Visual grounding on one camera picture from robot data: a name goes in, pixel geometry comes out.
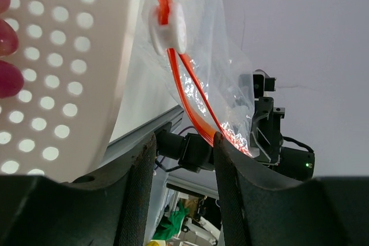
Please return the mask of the red grape bunch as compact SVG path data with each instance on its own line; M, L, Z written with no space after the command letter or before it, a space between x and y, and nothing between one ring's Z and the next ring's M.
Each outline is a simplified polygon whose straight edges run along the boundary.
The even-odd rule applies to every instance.
M1 17L1 99L15 96L24 86L20 69L3 59L14 54L18 46L15 30Z

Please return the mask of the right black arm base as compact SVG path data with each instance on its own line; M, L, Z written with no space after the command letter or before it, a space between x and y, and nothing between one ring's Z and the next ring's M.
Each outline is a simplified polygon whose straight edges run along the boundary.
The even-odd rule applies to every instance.
M156 135L156 150L160 156L178 161L172 168L166 168L162 161L155 161L156 166L167 173L178 169L194 173L215 169L213 148L198 134L188 133L183 137L162 130Z

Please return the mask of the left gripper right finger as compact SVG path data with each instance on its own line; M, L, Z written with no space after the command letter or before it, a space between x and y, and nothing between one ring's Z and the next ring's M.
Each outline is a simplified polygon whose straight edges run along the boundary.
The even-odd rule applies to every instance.
M283 176L214 136L226 245L367 245L368 178Z

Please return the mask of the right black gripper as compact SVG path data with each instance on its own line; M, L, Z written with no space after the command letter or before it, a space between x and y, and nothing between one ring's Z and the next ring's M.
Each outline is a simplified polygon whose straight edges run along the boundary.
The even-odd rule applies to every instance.
M250 151L259 154L256 161L266 166L278 165L283 143L280 125L285 109L274 106L274 98L268 96L276 90L276 78L263 70L252 75L241 74L239 85L244 92L253 92L254 115L250 133Z

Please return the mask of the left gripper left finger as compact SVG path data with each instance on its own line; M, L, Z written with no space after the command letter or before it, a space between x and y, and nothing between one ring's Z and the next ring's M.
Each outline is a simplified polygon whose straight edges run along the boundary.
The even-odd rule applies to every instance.
M1 177L2 245L143 245L156 137L71 183Z

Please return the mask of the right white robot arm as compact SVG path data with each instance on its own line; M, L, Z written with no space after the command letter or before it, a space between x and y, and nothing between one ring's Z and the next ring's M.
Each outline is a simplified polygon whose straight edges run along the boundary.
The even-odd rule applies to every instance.
M285 108L277 107L268 92L276 89L276 78L263 70L252 75L245 73L238 77L238 85L243 92L251 93L254 114L251 121L251 153L256 162L286 177L298 181L312 178L315 166L314 150L303 142L282 135L281 121L285 118Z

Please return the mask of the clear zip top bag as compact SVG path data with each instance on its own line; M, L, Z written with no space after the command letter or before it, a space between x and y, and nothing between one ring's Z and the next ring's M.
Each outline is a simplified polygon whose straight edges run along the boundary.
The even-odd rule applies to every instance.
M141 0L134 54L165 83L198 133L221 133L241 153L251 145L253 71L230 42L223 0Z

